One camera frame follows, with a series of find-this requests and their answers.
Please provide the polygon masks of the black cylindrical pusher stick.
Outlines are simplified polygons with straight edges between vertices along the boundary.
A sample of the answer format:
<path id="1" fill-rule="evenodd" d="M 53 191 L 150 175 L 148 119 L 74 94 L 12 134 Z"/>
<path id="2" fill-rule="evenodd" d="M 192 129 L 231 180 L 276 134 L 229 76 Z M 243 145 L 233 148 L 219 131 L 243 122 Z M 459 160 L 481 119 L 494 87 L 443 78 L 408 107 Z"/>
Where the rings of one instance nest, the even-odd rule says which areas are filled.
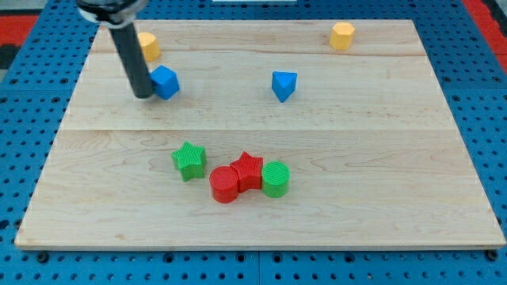
<path id="1" fill-rule="evenodd" d="M 122 28 L 111 28 L 109 32 L 134 96 L 139 99 L 151 97 L 154 87 L 135 26 L 131 23 Z"/>

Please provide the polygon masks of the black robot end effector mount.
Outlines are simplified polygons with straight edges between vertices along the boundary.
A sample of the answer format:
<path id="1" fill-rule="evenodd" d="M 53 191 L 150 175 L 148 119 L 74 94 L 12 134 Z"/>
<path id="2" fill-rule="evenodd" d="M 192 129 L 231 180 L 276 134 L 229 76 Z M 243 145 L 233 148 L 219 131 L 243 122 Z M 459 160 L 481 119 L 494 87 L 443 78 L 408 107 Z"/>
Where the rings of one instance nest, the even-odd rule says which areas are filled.
<path id="1" fill-rule="evenodd" d="M 75 0 L 75 3 L 87 21 L 121 29 L 134 22 L 148 0 Z"/>

